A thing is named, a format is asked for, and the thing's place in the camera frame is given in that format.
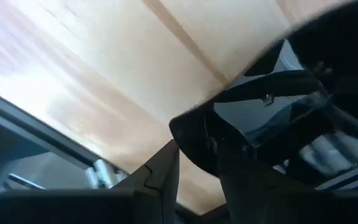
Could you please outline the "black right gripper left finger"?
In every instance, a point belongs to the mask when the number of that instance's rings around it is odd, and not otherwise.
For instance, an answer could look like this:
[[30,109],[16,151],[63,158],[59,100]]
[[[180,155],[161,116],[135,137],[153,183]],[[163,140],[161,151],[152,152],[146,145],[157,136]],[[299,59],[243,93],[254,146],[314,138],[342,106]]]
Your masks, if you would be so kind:
[[169,141],[110,189],[0,193],[0,224],[173,224],[179,147]]

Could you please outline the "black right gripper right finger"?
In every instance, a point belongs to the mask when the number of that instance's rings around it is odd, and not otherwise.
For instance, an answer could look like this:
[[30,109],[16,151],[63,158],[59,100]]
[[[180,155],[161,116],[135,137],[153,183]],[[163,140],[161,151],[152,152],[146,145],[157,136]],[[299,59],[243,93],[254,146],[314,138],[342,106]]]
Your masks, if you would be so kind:
[[234,224],[358,224],[358,190],[315,190],[239,156],[218,172]]

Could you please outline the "black square mini plate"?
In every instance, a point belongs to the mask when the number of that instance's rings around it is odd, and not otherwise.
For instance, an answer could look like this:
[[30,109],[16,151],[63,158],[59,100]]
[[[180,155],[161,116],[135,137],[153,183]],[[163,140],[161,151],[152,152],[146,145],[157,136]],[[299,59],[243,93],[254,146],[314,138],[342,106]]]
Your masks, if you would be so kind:
[[173,118],[189,160],[219,177],[227,155],[241,174],[317,186],[358,169],[358,0],[269,43],[207,101]]

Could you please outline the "gray perforated metal riser shelf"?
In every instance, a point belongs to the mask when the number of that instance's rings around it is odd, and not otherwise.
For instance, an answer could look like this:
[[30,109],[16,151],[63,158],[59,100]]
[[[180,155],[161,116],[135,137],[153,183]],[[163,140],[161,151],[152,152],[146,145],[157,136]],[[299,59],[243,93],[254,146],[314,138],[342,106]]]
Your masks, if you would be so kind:
[[112,187],[129,174],[84,146],[0,97],[0,164],[51,152]]

